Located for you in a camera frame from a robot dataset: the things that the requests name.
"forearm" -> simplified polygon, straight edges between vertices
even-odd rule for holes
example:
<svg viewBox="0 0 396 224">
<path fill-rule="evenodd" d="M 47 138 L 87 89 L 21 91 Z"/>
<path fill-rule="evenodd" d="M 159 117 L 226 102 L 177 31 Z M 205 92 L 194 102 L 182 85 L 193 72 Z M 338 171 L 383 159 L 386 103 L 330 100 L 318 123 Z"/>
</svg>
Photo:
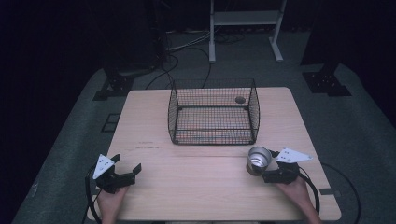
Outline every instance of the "forearm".
<svg viewBox="0 0 396 224">
<path fill-rule="evenodd" d="M 301 203 L 297 204 L 300 210 L 303 212 L 305 216 L 305 221 L 308 224 L 320 224 L 322 221 L 318 215 L 317 210 L 315 210 L 314 206 L 311 202 L 309 203 Z"/>
<path fill-rule="evenodd" d="M 102 224 L 116 224 L 115 217 L 102 217 Z"/>
</svg>

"cable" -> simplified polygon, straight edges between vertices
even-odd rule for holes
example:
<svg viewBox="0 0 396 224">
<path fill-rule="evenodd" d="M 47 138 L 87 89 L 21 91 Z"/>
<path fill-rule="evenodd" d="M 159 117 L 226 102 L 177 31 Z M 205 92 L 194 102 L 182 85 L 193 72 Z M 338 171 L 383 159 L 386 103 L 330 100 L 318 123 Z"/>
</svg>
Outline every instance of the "cable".
<svg viewBox="0 0 396 224">
<path fill-rule="evenodd" d="M 174 82 L 174 79 L 173 79 L 173 77 L 169 74 L 169 71 L 163 68 L 163 63 L 161 64 L 161 69 L 168 75 L 169 83 L 168 83 L 168 85 L 166 85 L 166 87 L 165 87 L 165 88 L 167 89 L 168 86 Z"/>
<path fill-rule="evenodd" d="M 185 50 L 185 49 L 195 49 L 195 50 L 201 51 L 201 52 L 206 56 L 207 61 L 209 62 L 209 55 L 208 55 L 208 54 L 206 53 L 206 51 L 204 51 L 203 49 L 198 49 L 198 48 L 184 48 L 184 49 L 175 50 L 175 52 L 178 52 L 178 51 L 181 51 L 181 50 Z M 208 71 L 207 71 L 207 74 L 206 74 L 206 77 L 205 77 L 205 80 L 204 80 L 204 84 L 203 84 L 202 87 L 201 87 L 202 89 L 204 88 L 204 86 L 205 86 L 207 80 L 209 79 L 209 75 L 210 75 L 211 70 L 212 70 L 212 64 L 209 63 L 209 69 L 208 69 Z"/>
<path fill-rule="evenodd" d="M 305 173 L 305 175 L 306 175 L 306 177 L 308 177 L 308 179 L 311 179 L 311 177 L 309 177 L 308 173 L 306 172 L 305 169 L 303 169 L 303 167 L 299 166 L 299 168 L 300 168 L 300 170 L 302 170 Z"/>
<path fill-rule="evenodd" d="M 221 45 L 231 45 L 231 44 L 237 43 L 237 42 L 242 41 L 242 40 L 245 39 L 245 35 L 244 35 L 244 34 L 241 33 L 240 35 L 241 35 L 242 37 L 238 37 L 238 36 L 236 36 L 236 35 L 229 35 L 229 34 L 219 34 L 218 36 L 220 36 L 220 37 L 223 38 L 224 40 L 220 41 L 220 40 L 217 40 L 217 39 L 215 38 L 215 41 L 216 41 L 217 44 L 221 44 Z"/>
<path fill-rule="evenodd" d="M 99 192 L 98 192 L 98 194 L 97 194 L 96 197 L 95 197 L 95 200 L 93 200 L 93 202 L 96 202 L 96 200 L 98 199 L 99 194 L 100 194 L 101 192 L 102 192 L 102 190 L 100 189 Z M 81 224 L 84 224 L 84 223 L 85 223 L 85 219 L 86 219 L 86 217 L 87 217 L 88 209 L 90 209 L 90 206 L 87 204 L 87 206 L 85 207 L 85 212 L 84 212 L 84 216 L 82 217 Z"/>
<path fill-rule="evenodd" d="M 93 165 L 90 170 L 88 171 L 87 175 L 85 176 L 85 194 L 87 197 L 87 201 L 88 201 L 88 207 L 91 209 L 92 215 L 95 218 L 95 221 L 98 224 L 102 224 L 102 220 L 99 218 L 98 214 L 95 211 L 95 206 L 94 206 L 94 202 L 92 200 L 92 195 L 91 195 L 91 183 L 90 183 L 90 178 L 91 178 L 91 172 L 92 170 L 94 170 L 96 167 L 96 165 Z"/>
<path fill-rule="evenodd" d="M 236 3 L 237 3 L 237 2 L 238 2 L 238 1 L 234 1 L 234 2 L 233 2 L 233 9 L 231 9 L 231 10 L 234 10 L 234 9 L 235 9 L 235 6 L 236 6 Z M 224 8 L 224 11 L 228 11 L 228 10 L 229 10 L 228 7 L 230 6 L 230 4 L 231 4 L 231 0 L 228 1 L 227 6 Z M 218 30 L 220 30 L 221 27 L 222 27 L 222 26 L 219 26 L 219 27 L 215 30 L 215 33 L 217 33 Z M 168 50 L 169 50 L 169 51 L 172 51 L 172 50 L 184 49 L 184 48 L 187 48 L 187 47 L 189 47 L 189 46 L 198 44 L 198 43 L 200 43 L 200 42 L 202 42 L 202 41 L 208 39 L 209 37 L 210 37 L 210 32 L 206 32 L 206 34 L 204 34 L 203 36 L 200 36 L 200 37 L 198 37 L 197 39 L 192 40 L 191 42 L 189 42 L 189 43 L 187 43 L 187 44 L 184 44 L 184 45 L 178 46 L 178 47 L 174 47 L 174 48 L 168 48 Z"/>
<path fill-rule="evenodd" d="M 151 81 L 150 81 L 150 83 L 146 86 L 146 88 L 145 88 L 145 90 L 148 90 L 149 89 L 149 86 L 155 81 L 155 80 L 157 80 L 159 77 L 161 77 L 161 76 L 163 76 L 163 75 L 165 75 L 165 74 L 168 74 L 169 75 L 169 72 L 170 71 L 172 71 L 173 69 L 175 69 L 176 67 L 177 67 L 177 65 L 178 65 L 178 58 L 176 57 L 176 56 L 174 56 L 174 55 L 169 55 L 170 57 L 173 57 L 174 59 L 176 59 L 176 64 L 174 65 L 174 66 L 172 66 L 171 67 L 171 69 L 169 69 L 169 70 L 165 70 L 165 72 L 163 72 L 163 73 L 161 73 L 161 74 L 159 74 L 158 76 L 156 76 L 154 79 L 152 79 Z"/>
<path fill-rule="evenodd" d="M 215 33 L 217 33 L 217 32 L 221 29 L 221 27 L 222 27 L 222 26 L 219 26 L 219 27 L 215 30 Z M 232 41 L 229 41 L 229 40 L 228 40 L 228 37 L 226 38 L 226 37 L 223 37 L 224 35 L 220 35 L 221 37 L 223 37 L 223 38 L 225 39 L 225 41 L 218 41 L 218 40 L 216 40 L 216 39 L 215 39 L 215 41 L 216 41 L 216 43 L 219 43 L 219 44 L 222 44 L 222 45 L 231 45 L 231 44 L 234 44 L 234 43 L 236 43 L 236 42 L 239 42 L 239 41 L 242 41 L 242 40 L 245 39 L 244 34 L 240 34 L 240 35 L 242 36 L 242 37 L 240 37 L 240 38 L 238 38 L 236 35 L 228 35 L 228 36 L 234 37 L 234 40 L 232 40 Z M 198 43 L 200 43 L 200 42 L 202 42 L 202 41 L 204 41 L 204 40 L 207 40 L 209 37 L 210 37 L 210 33 L 207 32 L 206 34 L 204 34 L 204 35 L 202 35 L 202 36 L 200 36 L 200 37 L 198 37 L 198 38 L 196 38 L 196 39 L 190 41 L 190 42 L 187 43 L 187 44 L 184 44 L 184 45 L 181 45 L 181 46 L 178 46 L 178 47 L 168 48 L 168 50 L 169 50 L 169 51 L 174 51 L 174 50 L 184 49 L 184 48 L 190 47 L 190 46 L 192 46 L 192 45 L 198 44 Z"/>
<path fill-rule="evenodd" d="M 352 188 L 353 193 L 355 194 L 355 197 L 356 197 L 357 204 L 358 204 L 358 214 L 356 215 L 354 223 L 355 224 L 359 223 L 359 220 L 361 219 L 361 198 L 359 197 L 358 191 L 356 190 L 355 186 L 352 184 L 352 182 L 349 180 L 349 178 L 346 175 L 344 175 L 341 171 L 339 171 L 335 167 L 333 167 L 325 162 L 321 162 L 320 164 L 333 169 L 335 172 L 337 172 L 339 175 L 341 175 L 346 180 L 346 182 L 349 184 L 349 186 Z"/>
<path fill-rule="evenodd" d="M 320 200 L 318 190 L 315 187 L 314 183 L 312 183 L 311 179 L 306 177 L 305 175 L 299 173 L 299 177 L 301 177 L 308 185 L 311 187 L 312 191 L 314 192 L 315 197 L 315 210 L 317 210 L 318 214 L 320 213 Z"/>
</svg>

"dark background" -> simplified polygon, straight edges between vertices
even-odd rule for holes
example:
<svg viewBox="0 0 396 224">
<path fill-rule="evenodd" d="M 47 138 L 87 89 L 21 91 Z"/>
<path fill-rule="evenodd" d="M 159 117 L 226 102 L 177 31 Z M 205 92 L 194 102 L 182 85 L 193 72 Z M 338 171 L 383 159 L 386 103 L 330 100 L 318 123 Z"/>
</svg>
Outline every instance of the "dark background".
<svg viewBox="0 0 396 224">
<path fill-rule="evenodd" d="M 154 44 L 161 32 L 208 27 L 209 1 L 163 3 L 1 1 L 0 223 L 10 222 L 18 211 L 95 71 L 105 62 L 155 66 L 162 56 Z M 216 1 L 217 8 L 228 4 Z M 278 2 L 230 1 L 229 6 L 268 9 Z M 395 11 L 392 1 L 289 0 L 282 29 L 312 29 L 302 64 L 335 58 L 347 65 L 395 124 Z"/>
</svg>

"wooden table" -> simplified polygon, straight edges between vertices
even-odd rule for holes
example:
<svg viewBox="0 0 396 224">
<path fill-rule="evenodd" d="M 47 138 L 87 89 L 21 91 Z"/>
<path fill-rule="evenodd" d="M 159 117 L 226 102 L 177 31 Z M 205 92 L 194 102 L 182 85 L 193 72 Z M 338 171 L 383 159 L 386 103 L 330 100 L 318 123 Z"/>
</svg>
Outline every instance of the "wooden table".
<svg viewBox="0 0 396 224">
<path fill-rule="evenodd" d="M 301 151 L 314 157 L 299 164 L 316 187 L 328 189 L 328 180 L 290 90 L 258 88 L 257 91 L 261 123 L 256 144 L 215 147 L 172 144 L 167 129 L 169 90 L 131 91 L 107 156 L 121 155 L 116 163 L 117 174 L 132 172 L 140 162 L 142 172 L 136 177 L 136 184 L 129 188 L 119 219 L 302 219 L 302 214 L 276 187 L 247 172 L 248 151 L 254 146 Z M 275 160 L 271 166 L 276 167 Z M 334 196 L 319 196 L 320 217 L 339 219 L 341 212 Z"/>
</svg>

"small object in cage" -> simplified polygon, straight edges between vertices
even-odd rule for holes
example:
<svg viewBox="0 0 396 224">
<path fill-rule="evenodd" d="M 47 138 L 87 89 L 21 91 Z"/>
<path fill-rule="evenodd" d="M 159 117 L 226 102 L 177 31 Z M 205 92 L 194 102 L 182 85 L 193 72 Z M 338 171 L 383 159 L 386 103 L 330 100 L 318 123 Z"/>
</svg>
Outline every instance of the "small object in cage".
<svg viewBox="0 0 396 224">
<path fill-rule="evenodd" d="M 251 145 L 260 107 L 254 79 L 176 79 L 168 130 L 177 145 Z"/>
<path fill-rule="evenodd" d="M 235 101 L 238 103 L 238 104 L 243 104 L 245 101 L 246 101 L 246 99 L 245 99 L 245 97 L 243 97 L 243 96 L 237 96 L 237 97 L 235 97 Z"/>
</svg>

